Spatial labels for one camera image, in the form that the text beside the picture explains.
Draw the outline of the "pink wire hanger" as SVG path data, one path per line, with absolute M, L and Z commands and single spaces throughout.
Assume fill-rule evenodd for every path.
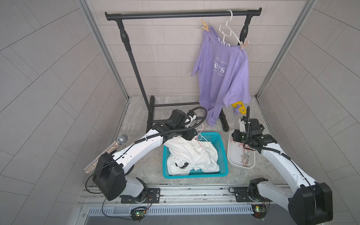
M 202 124 L 201 128 L 196 130 L 197 135 L 195 136 L 194 140 L 196 140 L 196 143 L 197 143 L 197 147 L 196 147 L 197 152 L 200 152 L 200 151 L 209 152 L 209 150 L 210 150 L 208 140 L 202 135 L 203 130 L 204 130 L 203 124 Z

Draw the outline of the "white garment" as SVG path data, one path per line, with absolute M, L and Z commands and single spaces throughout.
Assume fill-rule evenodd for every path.
M 204 173 L 220 171 L 218 152 L 212 143 L 193 139 L 187 141 L 178 136 L 164 143 L 170 155 L 166 161 L 169 175 L 189 175 L 192 170 Z

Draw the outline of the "purple t-shirt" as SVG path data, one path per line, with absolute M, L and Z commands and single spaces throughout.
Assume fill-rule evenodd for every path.
M 207 109 L 213 127 L 223 107 L 251 101 L 249 62 L 245 49 L 222 43 L 213 27 L 203 32 L 203 42 L 191 75 L 198 76 L 199 103 Z

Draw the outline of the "pink clothespin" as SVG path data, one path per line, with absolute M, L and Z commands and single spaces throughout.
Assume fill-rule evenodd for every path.
M 241 46 L 241 50 L 245 49 L 249 44 L 249 41 L 245 41 L 244 43 L 243 42 L 240 42 L 240 46 Z

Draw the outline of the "beige clothespin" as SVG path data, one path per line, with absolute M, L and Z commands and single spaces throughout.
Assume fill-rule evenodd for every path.
M 210 28 L 209 28 L 208 24 L 203 19 L 201 19 L 201 22 L 202 22 L 202 29 L 209 32 Z

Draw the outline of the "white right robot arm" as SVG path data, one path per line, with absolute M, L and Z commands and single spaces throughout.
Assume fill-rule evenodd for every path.
M 270 200 L 290 213 L 297 225 L 317 225 L 333 220 L 332 189 L 318 183 L 281 149 L 271 135 L 263 134 L 264 126 L 257 119 L 240 119 L 230 140 L 246 152 L 258 152 L 267 158 L 287 181 L 282 188 L 268 179 L 257 178 L 249 183 L 248 196 L 254 202 Z

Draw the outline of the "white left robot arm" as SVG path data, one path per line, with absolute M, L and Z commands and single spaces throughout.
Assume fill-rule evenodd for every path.
M 121 151 L 118 151 L 118 141 L 113 142 L 98 158 L 91 176 L 105 198 L 111 201 L 117 197 L 131 197 L 137 202 L 144 201 L 148 186 L 139 178 L 128 178 L 128 172 L 150 151 L 174 137 L 192 140 L 196 136 L 196 128 L 206 120 L 205 117 L 197 120 L 195 111 L 199 109 L 207 113 L 204 107 L 196 107 L 188 112 L 173 110 L 168 120 L 156 123 L 141 139 Z

